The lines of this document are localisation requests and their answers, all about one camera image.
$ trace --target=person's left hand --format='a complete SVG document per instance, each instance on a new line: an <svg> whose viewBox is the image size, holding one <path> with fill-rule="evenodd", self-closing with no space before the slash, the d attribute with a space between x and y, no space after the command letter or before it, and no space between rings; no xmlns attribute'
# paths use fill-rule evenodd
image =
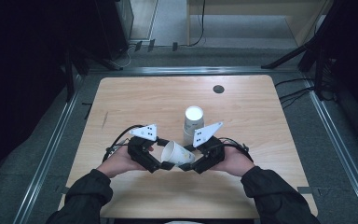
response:
<svg viewBox="0 0 358 224"><path fill-rule="evenodd" d="M133 161L128 153L128 147L123 146L113 153L106 161L104 161L98 168L100 172L107 175L109 178L113 178L116 175L126 173L133 170L146 170L138 162Z"/></svg>

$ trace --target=person's right hand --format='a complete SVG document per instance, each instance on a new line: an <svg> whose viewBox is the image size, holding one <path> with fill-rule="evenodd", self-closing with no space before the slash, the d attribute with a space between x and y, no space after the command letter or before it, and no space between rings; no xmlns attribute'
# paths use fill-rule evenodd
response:
<svg viewBox="0 0 358 224"><path fill-rule="evenodd" d="M225 159L212 167L211 170L243 176L253 167L255 165L235 147L225 147Z"/></svg>

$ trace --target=black circle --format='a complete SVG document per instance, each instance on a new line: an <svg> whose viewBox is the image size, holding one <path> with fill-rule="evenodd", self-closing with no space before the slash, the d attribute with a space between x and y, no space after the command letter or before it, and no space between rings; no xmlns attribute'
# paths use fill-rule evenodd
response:
<svg viewBox="0 0 358 224"><path fill-rule="evenodd" d="M223 93L223 91L225 91L225 88L220 85L216 85L213 87L213 91L216 93Z"/></svg>

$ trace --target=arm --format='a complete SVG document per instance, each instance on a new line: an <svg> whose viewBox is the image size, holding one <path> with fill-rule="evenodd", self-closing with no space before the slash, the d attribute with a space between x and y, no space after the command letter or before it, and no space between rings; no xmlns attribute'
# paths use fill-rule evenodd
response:
<svg viewBox="0 0 358 224"><path fill-rule="evenodd" d="M254 198L261 223L319 223L307 201L278 174L255 166L234 147L212 170L241 177L243 189Z"/></svg>
<svg viewBox="0 0 358 224"><path fill-rule="evenodd" d="M113 196L110 178L127 171L144 169L131 160L127 147L121 147L97 169L75 182L65 196L65 206L53 213L46 223L100 223L101 208Z"/></svg>

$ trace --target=white triangular piece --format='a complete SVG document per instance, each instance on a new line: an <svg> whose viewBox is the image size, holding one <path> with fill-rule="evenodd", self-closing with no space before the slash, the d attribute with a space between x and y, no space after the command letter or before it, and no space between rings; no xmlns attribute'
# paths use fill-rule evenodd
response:
<svg viewBox="0 0 358 224"><path fill-rule="evenodd" d="M193 147L198 147L207 142L223 125L223 122L217 122L194 132Z"/></svg>
<svg viewBox="0 0 358 224"><path fill-rule="evenodd" d="M130 134L133 134L137 137L141 137L150 141L156 141L157 139L157 125L151 124L143 128L132 129Z"/></svg>

